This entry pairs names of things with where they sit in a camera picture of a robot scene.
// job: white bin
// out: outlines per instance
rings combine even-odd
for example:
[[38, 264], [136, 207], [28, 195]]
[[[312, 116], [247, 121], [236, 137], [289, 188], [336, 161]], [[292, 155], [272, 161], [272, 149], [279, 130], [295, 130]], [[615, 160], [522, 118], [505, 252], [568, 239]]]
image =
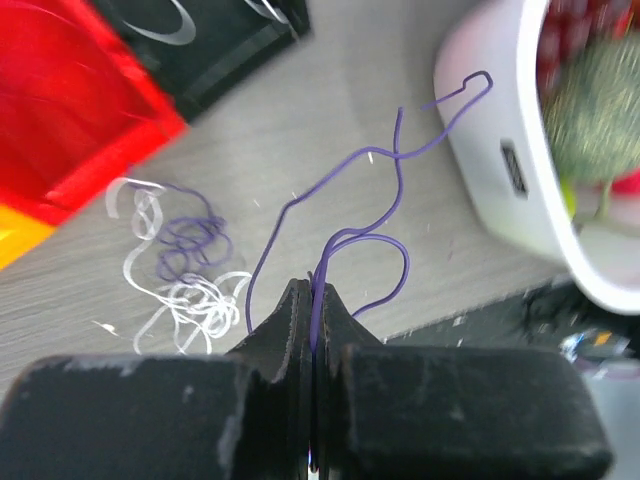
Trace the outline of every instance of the white bin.
[[[560, 192], [536, 87], [538, 40], [548, 4], [482, 4], [442, 46], [436, 97], [460, 88], [474, 71], [491, 74], [493, 90], [449, 135], [481, 220], [495, 235], [565, 264], [585, 294], [602, 307], [640, 314], [640, 239], [598, 227], [576, 236]], [[486, 85], [483, 81], [473, 80], [468, 92], [439, 106], [445, 124]], [[614, 200], [611, 215], [640, 226], [640, 200]]]

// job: green ball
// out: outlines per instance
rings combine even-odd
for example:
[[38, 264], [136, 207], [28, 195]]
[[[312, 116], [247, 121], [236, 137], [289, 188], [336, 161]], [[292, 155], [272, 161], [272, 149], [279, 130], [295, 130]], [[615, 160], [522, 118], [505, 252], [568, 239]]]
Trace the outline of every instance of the green ball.
[[598, 39], [543, 106], [558, 175], [597, 185], [640, 167], [640, 34]]

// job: black label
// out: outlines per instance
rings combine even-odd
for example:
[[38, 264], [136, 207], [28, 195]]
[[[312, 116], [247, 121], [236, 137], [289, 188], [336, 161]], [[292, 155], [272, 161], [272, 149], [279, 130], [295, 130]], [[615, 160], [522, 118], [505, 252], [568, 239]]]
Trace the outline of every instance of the black label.
[[509, 178], [511, 178], [511, 184], [516, 194], [526, 197], [529, 193], [527, 184], [524, 182], [522, 171], [520, 170], [520, 164], [518, 163], [518, 157], [516, 156], [516, 150], [513, 143], [510, 141], [502, 141], [500, 144], [502, 149], [502, 156], [507, 164], [507, 171], [509, 172]]

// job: black object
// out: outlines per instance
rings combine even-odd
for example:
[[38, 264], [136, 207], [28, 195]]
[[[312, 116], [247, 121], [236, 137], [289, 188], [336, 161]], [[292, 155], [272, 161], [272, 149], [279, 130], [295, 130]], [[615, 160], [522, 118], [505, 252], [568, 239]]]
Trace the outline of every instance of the black object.
[[244, 0], [89, 1], [187, 121], [310, 30], [304, 0], [269, 0], [288, 25]]
[[328, 286], [224, 356], [57, 357], [16, 381], [0, 415], [3, 479], [601, 478], [612, 454], [559, 354], [382, 345]]

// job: white cable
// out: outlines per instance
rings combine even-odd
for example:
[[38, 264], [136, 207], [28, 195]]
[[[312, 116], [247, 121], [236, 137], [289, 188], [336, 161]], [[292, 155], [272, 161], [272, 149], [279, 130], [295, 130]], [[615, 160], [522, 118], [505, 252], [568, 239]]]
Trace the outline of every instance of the white cable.
[[276, 20], [283, 25], [289, 25], [289, 20], [287, 19], [287, 16], [282, 13], [282, 10], [280, 10], [279, 8], [273, 8], [268, 0], [262, 0], [262, 4], [264, 6], [254, 3], [252, 0], [244, 0], [244, 3], [249, 5], [258, 15], [261, 15], [270, 20]]
[[[213, 352], [212, 339], [222, 338], [231, 326], [240, 322], [240, 311], [236, 306], [238, 296], [245, 285], [251, 280], [248, 272], [227, 272], [220, 275], [213, 282], [196, 274], [187, 274], [182, 281], [174, 282], [157, 289], [156, 292], [141, 287], [132, 276], [133, 263], [151, 245], [160, 231], [163, 223], [162, 209], [158, 197], [166, 192], [165, 187], [153, 182], [144, 182], [131, 178], [118, 178], [114, 180], [105, 195], [107, 213], [111, 218], [119, 218], [116, 206], [117, 195], [120, 189], [131, 183], [137, 185], [133, 201], [135, 213], [131, 218], [133, 234], [142, 240], [142, 243], [134, 248], [125, 258], [122, 266], [122, 274], [127, 282], [136, 290], [154, 297], [162, 305], [142, 326], [133, 338], [133, 349], [141, 355], [140, 340], [155, 325], [155, 323], [167, 311], [174, 321], [173, 342], [178, 353], [186, 355], [193, 341], [202, 334], [204, 337], [207, 354]], [[233, 293], [225, 296], [220, 285], [224, 282], [239, 278]], [[193, 326], [193, 331], [187, 340], [180, 344], [180, 329], [183, 326]]]

